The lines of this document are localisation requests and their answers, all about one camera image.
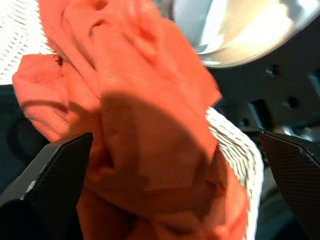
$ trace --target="white knit fabric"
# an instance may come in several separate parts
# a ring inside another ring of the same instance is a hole
[[[206,112],[209,129],[218,140],[222,154],[239,178],[249,196],[246,240],[254,240],[257,229],[260,196],[264,180],[264,166],[260,151],[250,138],[215,109]]]
[[[12,84],[23,55],[51,53],[38,0],[0,0],[0,36],[0,85]]]
[[[0,85],[12,84],[23,55],[52,53],[39,18],[38,0],[0,0],[0,36]],[[221,152],[249,196],[244,239],[254,240],[263,182],[260,152],[244,133],[213,108],[207,110],[206,118]]]

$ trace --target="metal bowl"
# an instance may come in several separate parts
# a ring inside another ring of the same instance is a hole
[[[283,45],[319,15],[320,0],[163,0],[161,11],[204,65],[227,68]]]

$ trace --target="screw hole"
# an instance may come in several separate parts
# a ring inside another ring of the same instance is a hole
[[[250,125],[250,121],[248,118],[242,118],[239,122],[240,127],[248,127]]]
[[[299,100],[293,96],[289,96],[284,102],[283,105],[288,109],[296,109],[299,105]]]

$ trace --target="fabric fold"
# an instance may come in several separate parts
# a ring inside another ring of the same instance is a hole
[[[50,141],[94,136],[77,211],[85,240],[241,240],[248,196],[209,131],[221,94],[150,0],[39,0],[52,55],[13,77]]]

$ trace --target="crumpled fabric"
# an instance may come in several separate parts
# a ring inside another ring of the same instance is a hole
[[[93,133],[77,204],[85,240],[241,240],[248,196],[205,120],[221,94],[150,0],[39,0],[50,55],[13,85],[50,141]]]

